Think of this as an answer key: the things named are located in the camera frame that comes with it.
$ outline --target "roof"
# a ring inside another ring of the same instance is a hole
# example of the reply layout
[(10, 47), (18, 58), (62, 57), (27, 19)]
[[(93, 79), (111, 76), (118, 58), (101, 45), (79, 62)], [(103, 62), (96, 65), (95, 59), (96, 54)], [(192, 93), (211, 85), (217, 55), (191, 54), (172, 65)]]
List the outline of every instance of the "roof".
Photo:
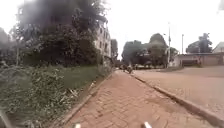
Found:
[(221, 48), (224, 48), (224, 42), (220, 42), (219, 44), (217, 44), (216, 47), (212, 50), (212, 52), (221, 52)]

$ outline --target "wall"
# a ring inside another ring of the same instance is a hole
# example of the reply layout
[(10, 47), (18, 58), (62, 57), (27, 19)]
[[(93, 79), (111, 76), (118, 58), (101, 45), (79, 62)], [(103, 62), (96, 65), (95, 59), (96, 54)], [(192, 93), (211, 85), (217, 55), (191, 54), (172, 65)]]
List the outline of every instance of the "wall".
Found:
[(99, 24), (99, 29), (97, 30), (97, 40), (95, 41), (95, 46), (101, 51), (103, 56), (111, 58), (111, 39), (107, 26), (104, 24)]
[(182, 54), (177, 55), (174, 58), (174, 65), (176, 67), (181, 66), (182, 60), (201, 60), (202, 66), (215, 66), (224, 64), (223, 53), (212, 53), (212, 54)]

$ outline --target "curb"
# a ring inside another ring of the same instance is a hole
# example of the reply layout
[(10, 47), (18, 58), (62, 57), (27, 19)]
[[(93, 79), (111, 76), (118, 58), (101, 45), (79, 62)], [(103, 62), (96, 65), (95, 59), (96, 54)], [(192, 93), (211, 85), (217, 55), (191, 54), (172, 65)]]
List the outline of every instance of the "curb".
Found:
[(140, 79), (139, 77), (137, 77), (135, 75), (131, 75), (131, 76), (134, 77), (135, 79), (141, 81), (142, 83), (148, 85), (149, 87), (154, 88), (156, 91), (166, 95), (170, 99), (176, 101), (178, 104), (182, 105), (183, 107), (185, 107), (187, 110), (193, 112), (194, 114), (197, 114), (197, 115), (203, 117), (210, 124), (220, 127), (220, 128), (224, 128), (224, 120), (221, 119), (220, 117), (216, 116), (213, 112), (210, 112), (210, 111), (208, 111), (190, 101), (182, 99), (182, 98), (178, 97), (177, 95), (170, 93), (158, 86), (152, 86), (152, 85), (148, 84), (146, 81)]
[(62, 120), (56, 120), (53, 122), (53, 124), (49, 128), (62, 128), (63, 125), (68, 123), (73, 116), (93, 97), (97, 94), (100, 87), (105, 83), (109, 78), (112, 77), (114, 71), (112, 71), (102, 82), (100, 82), (98, 85), (96, 85), (95, 88), (93, 88), (90, 91), (90, 94), (87, 95), (77, 106), (75, 106), (71, 111), (67, 112), (64, 117), (62, 117)]

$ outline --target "building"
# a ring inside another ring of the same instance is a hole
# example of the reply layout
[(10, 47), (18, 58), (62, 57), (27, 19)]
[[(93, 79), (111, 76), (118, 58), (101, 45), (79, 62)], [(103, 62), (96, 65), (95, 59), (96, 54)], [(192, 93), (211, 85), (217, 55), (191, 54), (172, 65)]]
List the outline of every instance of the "building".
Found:
[(174, 57), (173, 66), (195, 66), (201, 63), (202, 66), (217, 66), (224, 64), (223, 53), (195, 53), (179, 54)]
[(224, 42), (220, 42), (213, 50), (212, 53), (224, 52)]
[(111, 38), (107, 24), (100, 22), (97, 30), (97, 40), (95, 40), (95, 47), (101, 52), (103, 62), (105, 65), (111, 64)]

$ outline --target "window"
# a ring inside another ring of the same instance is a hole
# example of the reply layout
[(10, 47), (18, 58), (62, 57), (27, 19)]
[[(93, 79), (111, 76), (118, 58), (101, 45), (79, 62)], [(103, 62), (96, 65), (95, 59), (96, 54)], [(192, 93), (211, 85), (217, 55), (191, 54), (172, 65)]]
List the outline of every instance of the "window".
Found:
[(102, 34), (103, 33), (103, 30), (102, 30), (102, 28), (100, 28), (100, 34)]
[(102, 42), (100, 41), (100, 48), (102, 47)]
[(106, 52), (106, 53), (108, 52), (107, 51), (107, 44), (105, 44), (105, 46), (104, 46), (104, 52)]

